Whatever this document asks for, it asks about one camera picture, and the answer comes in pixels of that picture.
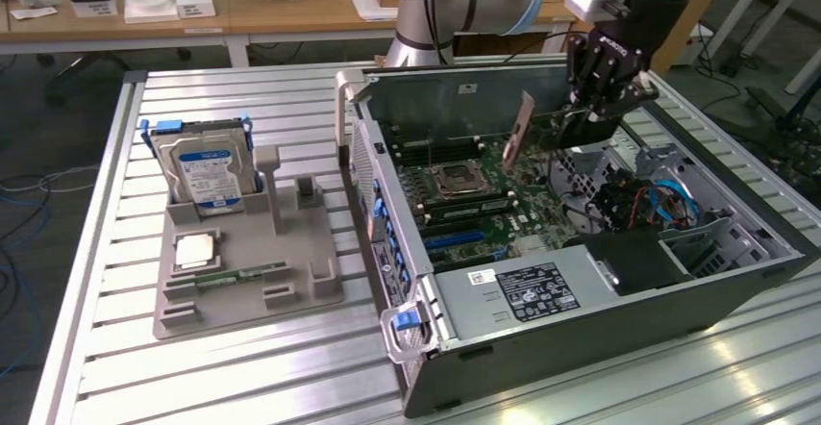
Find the white label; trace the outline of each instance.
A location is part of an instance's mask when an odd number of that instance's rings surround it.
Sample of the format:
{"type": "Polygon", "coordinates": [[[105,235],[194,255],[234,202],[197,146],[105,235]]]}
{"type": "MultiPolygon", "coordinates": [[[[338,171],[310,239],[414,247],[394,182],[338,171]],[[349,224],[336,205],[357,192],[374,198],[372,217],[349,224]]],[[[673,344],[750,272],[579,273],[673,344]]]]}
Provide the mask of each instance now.
{"type": "Polygon", "coordinates": [[[101,2],[74,2],[75,15],[81,18],[93,16],[113,16],[117,14],[117,5],[114,0],[101,2]]]}
{"type": "Polygon", "coordinates": [[[496,283],[497,271],[495,269],[483,269],[481,271],[468,273],[468,277],[472,280],[473,286],[479,286],[480,284],[496,283]]]}
{"type": "Polygon", "coordinates": [[[479,84],[463,84],[460,86],[459,93],[465,95],[467,93],[477,93],[479,84]]]}
{"type": "Polygon", "coordinates": [[[15,19],[39,18],[41,16],[49,16],[57,13],[55,7],[46,7],[45,9],[35,10],[13,10],[10,12],[15,19]]]}
{"type": "Polygon", "coordinates": [[[241,185],[229,169],[232,152],[204,151],[181,155],[181,169],[192,198],[208,208],[232,206],[241,202],[241,185]]]}
{"type": "Polygon", "coordinates": [[[222,28],[186,28],[186,34],[217,34],[222,33],[222,28]]]}
{"type": "Polygon", "coordinates": [[[444,218],[452,218],[453,216],[469,215],[472,213],[479,213],[479,209],[467,209],[467,210],[459,211],[459,212],[449,212],[445,215],[442,215],[442,217],[444,218]]]}
{"type": "Polygon", "coordinates": [[[489,202],[487,204],[483,204],[483,211],[495,211],[497,209],[501,209],[503,207],[508,207],[509,206],[509,200],[504,199],[501,201],[495,201],[495,202],[489,202]]]}
{"type": "Polygon", "coordinates": [[[181,5],[181,10],[182,10],[181,15],[184,14],[186,16],[202,16],[204,15],[204,11],[201,10],[200,5],[181,5]]]}

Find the power supply label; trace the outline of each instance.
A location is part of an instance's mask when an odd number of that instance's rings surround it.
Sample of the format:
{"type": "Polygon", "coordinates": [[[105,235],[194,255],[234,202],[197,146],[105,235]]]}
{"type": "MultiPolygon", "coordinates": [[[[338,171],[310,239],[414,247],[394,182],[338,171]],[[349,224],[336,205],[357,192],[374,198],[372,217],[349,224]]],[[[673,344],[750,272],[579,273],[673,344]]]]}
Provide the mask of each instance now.
{"type": "Polygon", "coordinates": [[[579,308],[575,293],[555,263],[497,273],[497,281],[521,322],[579,308]]]}

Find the aluminum table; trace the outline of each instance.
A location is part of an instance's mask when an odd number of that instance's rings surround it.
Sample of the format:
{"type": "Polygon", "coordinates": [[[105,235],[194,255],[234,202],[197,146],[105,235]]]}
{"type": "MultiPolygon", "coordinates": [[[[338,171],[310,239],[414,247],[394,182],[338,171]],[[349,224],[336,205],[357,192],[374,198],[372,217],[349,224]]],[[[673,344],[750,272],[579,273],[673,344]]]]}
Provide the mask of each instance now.
{"type": "MultiPolygon", "coordinates": [[[[776,419],[818,423],[818,266],[701,333],[448,412],[404,418],[334,145],[334,75],[342,68],[370,65],[130,76],[31,423],[738,424],[776,419]],[[224,333],[158,340],[151,335],[151,313],[167,186],[137,135],[138,121],[171,116],[204,120],[242,113],[254,118],[256,144],[281,147],[280,183],[293,183],[296,175],[312,173],[325,188],[345,301],[224,333]]],[[[661,106],[815,243],[821,243],[820,212],[675,90],[664,83],[660,87],[661,106]]],[[[648,144],[668,141],[643,112],[627,119],[648,144]]]]}

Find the robotic arm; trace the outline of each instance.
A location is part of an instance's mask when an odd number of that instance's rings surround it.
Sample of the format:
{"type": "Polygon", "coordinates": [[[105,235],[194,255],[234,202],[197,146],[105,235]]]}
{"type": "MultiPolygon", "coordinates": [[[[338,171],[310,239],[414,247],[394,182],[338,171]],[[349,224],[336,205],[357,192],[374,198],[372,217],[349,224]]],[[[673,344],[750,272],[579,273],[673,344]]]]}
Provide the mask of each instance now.
{"type": "MultiPolygon", "coordinates": [[[[457,31],[519,34],[533,22],[541,4],[543,0],[401,0],[397,37],[385,65],[452,63],[457,31]]],[[[647,71],[688,0],[567,0],[565,4],[595,29],[587,37],[569,38],[571,105],[548,117],[551,132],[541,137],[543,149],[611,138],[625,113],[656,99],[659,91],[647,71]]],[[[520,112],[512,141],[524,138],[529,122],[531,116],[523,119],[520,112]]],[[[517,153],[519,148],[509,152],[513,158],[517,153]]]]}
{"type": "Polygon", "coordinates": [[[555,116],[548,149],[611,138],[625,113],[659,97],[647,71],[688,0],[567,0],[565,5],[595,29],[587,38],[571,37],[571,112],[555,116]]]}
{"type": "Polygon", "coordinates": [[[531,26],[541,6],[543,0],[400,0],[397,37],[385,65],[453,63],[456,32],[520,34],[531,26]],[[434,37],[440,39],[440,48],[434,37]]]}

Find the white box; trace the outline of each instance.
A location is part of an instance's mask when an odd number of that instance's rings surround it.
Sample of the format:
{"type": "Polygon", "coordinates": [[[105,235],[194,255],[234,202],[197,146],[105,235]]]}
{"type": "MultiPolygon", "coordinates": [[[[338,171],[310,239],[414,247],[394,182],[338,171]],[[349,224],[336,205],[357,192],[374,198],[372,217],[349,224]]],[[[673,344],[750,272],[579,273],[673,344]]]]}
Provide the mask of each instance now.
{"type": "Polygon", "coordinates": [[[214,0],[178,0],[178,14],[181,18],[217,16],[214,0]]]}
{"type": "Polygon", "coordinates": [[[81,18],[117,14],[115,0],[71,0],[71,2],[75,15],[81,18]]]}
{"type": "Polygon", "coordinates": [[[178,9],[175,4],[169,4],[162,10],[146,12],[126,4],[126,24],[157,23],[159,21],[178,21],[178,9]]]}

